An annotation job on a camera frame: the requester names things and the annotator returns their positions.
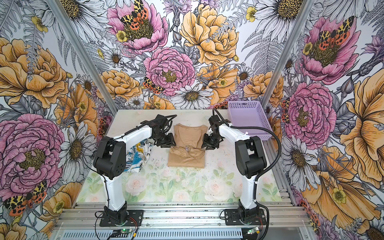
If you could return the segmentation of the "beige garment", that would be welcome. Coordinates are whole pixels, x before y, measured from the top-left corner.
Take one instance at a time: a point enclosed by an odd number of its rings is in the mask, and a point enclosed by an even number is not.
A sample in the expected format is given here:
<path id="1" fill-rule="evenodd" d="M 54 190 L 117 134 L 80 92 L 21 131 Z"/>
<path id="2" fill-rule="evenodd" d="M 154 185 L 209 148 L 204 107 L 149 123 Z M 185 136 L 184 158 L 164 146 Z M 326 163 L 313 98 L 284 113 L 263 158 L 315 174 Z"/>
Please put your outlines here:
<path id="1" fill-rule="evenodd" d="M 204 134 L 208 127 L 201 125 L 189 127 L 182 124 L 174 126 L 176 145 L 170 148 L 168 167 L 205 167 L 205 149 L 202 148 Z"/>

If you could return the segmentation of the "printed white blue yellow shorts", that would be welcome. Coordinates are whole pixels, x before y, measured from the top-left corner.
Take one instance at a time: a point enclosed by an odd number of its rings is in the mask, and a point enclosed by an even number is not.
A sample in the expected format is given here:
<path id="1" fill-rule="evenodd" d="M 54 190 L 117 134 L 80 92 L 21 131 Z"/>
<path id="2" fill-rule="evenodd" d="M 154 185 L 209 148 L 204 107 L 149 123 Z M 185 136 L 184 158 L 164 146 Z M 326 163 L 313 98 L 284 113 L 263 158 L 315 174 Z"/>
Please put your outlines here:
<path id="1" fill-rule="evenodd" d="M 124 171 L 128 173 L 139 173 L 150 159 L 153 146 L 153 142 L 146 139 L 128 149 L 126 152 L 126 167 Z"/>

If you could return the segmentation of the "lavender plastic basket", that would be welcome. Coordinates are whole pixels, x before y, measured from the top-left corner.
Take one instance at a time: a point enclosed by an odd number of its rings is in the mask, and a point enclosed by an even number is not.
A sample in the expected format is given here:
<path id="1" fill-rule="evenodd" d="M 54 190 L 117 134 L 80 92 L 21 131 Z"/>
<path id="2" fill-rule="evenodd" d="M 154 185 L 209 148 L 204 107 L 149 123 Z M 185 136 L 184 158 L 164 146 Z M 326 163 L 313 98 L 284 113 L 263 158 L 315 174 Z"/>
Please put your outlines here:
<path id="1" fill-rule="evenodd" d="M 261 127 L 272 130 L 259 101 L 228 101 L 230 124 L 235 127 Z"/>

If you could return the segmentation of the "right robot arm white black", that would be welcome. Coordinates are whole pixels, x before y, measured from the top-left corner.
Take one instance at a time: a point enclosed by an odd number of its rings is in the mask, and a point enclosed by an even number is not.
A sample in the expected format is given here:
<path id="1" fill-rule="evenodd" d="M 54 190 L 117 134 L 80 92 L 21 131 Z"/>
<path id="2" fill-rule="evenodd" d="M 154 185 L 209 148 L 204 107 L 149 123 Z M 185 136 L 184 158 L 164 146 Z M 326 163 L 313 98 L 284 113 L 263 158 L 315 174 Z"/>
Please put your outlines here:
<path id="1" fill-rule="evenodd" d="M 267 168 L 267 158 L 262 140 L 251 137 L 235 129 L 227 120 L 218 115 L 209 118 L 210 128 L 204 134 L 202 148 L 205 150 L 218 149 L 224 139 L 234 144 L 236 166 L 242 178 L 242 194 L 238 203 L 238 210 L 225 210 L 227 225 L 267 223 L 263 209 L 257 205 L 257 176 Z"/>

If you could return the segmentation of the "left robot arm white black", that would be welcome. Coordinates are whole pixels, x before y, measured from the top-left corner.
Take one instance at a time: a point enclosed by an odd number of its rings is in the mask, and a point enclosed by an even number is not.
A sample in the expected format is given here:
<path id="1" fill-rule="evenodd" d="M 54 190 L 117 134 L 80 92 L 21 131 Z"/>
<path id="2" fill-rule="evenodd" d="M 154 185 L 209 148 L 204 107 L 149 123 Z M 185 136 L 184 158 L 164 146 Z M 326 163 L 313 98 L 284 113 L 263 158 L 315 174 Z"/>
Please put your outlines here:
<path id="1" fill-rule="evenodd" d="M 150 139 L 154 145 L 170 148 L 176 145 L 169 133 L 177 115 L 157 115 L 155 119 L 143 121 L 135 128 L 116 137 L 103 137 L 94 158 L 93 166 L 101 176 L 107 202 L 100 217 L 101 227 L 140 226 L 143 211 L 129 212 L 122 188 L 122 173 L 127 165 L 127 150 L 143 140 Z"/>

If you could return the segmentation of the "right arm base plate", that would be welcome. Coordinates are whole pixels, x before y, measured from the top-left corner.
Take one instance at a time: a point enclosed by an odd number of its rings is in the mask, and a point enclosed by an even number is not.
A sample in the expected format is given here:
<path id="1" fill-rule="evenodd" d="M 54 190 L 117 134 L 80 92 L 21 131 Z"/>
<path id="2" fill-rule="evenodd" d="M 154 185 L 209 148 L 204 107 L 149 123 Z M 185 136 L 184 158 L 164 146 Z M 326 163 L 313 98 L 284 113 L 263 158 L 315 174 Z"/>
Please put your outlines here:
<path id="1" fill-rule="evenodd" d="M 257 208 L 251 210 L 225 209 L 224 217 L 227 226 L 265 226 L 267 224 L 264 210 Z"/>

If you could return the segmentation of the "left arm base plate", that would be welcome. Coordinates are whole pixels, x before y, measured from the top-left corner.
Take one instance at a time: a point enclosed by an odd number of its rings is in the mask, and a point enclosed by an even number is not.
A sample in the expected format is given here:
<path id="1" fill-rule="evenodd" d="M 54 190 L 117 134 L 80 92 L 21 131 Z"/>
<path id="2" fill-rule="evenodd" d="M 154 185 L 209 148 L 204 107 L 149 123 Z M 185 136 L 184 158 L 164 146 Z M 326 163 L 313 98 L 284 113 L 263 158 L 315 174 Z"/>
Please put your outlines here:
<path id="1" fill-rule="evenodd" d="M 143 220 L 143 210 L 111 211 L 103 213 L 100 227 L 140 227 Z"/>

